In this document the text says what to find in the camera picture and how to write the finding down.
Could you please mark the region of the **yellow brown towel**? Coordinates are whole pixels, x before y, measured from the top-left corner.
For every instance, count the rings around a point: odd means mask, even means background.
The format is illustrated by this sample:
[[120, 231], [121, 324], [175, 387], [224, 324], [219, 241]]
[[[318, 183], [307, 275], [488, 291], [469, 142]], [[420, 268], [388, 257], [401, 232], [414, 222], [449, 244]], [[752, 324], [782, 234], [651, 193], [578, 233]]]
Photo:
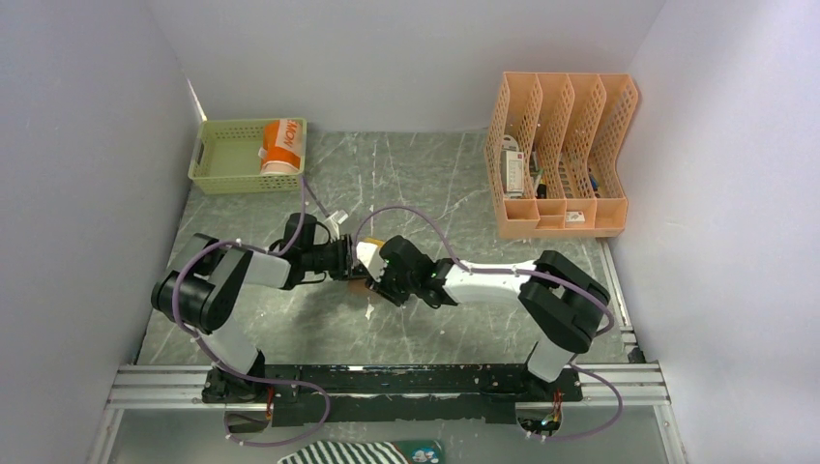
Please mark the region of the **yellow brown towel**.
[[363, 296], [369, 291], [368, 282], [379, 282], [387, 267], [380, 255], [381, 243], [363, 241], [356, 244], [353, 271], [357, 276], [348, 284], [354, 295]]

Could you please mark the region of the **orange white patterned towel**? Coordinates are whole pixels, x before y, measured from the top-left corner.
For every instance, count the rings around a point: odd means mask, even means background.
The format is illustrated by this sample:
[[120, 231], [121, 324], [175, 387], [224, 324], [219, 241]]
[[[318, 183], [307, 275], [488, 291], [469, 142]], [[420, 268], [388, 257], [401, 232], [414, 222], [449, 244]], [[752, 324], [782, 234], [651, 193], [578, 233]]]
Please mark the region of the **orange white patterned towel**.
[[261, 175], [294, 175], [303, 168], [304, 128], [297, 119], [277, 119], [262, 131]]

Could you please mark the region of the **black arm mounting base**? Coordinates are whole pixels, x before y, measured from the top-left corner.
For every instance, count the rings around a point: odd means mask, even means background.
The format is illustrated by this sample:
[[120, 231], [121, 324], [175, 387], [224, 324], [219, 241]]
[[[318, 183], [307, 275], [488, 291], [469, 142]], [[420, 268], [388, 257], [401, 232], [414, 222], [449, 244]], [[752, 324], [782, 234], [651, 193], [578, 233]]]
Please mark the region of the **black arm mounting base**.
[[242, 380], [212, 368], [201, 391], [208, 405], [259, 405], [273, 427], [328, 422], [516, 422], [525, 403], [578, 402], [578, 374], [560, 370], [544, 381], [523, 363], [296, 365], [268, 364], [273, 386]]

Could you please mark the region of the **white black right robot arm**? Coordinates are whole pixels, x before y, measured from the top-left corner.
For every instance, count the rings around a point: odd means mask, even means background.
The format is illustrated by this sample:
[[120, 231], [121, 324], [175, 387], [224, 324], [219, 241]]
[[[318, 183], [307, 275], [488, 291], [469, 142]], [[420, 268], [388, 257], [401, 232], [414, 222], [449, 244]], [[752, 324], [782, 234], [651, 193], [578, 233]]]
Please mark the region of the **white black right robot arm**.
[[524, 392], [535, 400], [555, 392], [565, 366], [613, 325], [608, 290], [555, 250], [508, 265], [434, 261], [394, 236], [382, 245], [357, 243], [356, 256], [368, 273], [368, 289], [396, 306], [416, 297], [432, 308], [491, 303], [525, 309], [542, 331], [521, 376]]

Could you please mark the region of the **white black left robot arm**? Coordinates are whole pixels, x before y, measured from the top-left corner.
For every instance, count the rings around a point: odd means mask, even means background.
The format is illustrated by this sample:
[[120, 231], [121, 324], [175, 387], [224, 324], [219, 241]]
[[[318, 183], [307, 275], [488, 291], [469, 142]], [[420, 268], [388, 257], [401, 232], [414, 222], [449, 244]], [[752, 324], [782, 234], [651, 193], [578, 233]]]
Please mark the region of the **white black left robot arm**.
[[350, 235], [313, 215], [294, 213], [283, 236], [266, 248], [193, 234], [155, 284], [151, 305], [193, 342], [203, 343], [215, 363], [203, 402], [252, 402], [275, 388], [267, 381], [264, 354], [232, 315], [244, 285], [293, 290], [359, 277]]

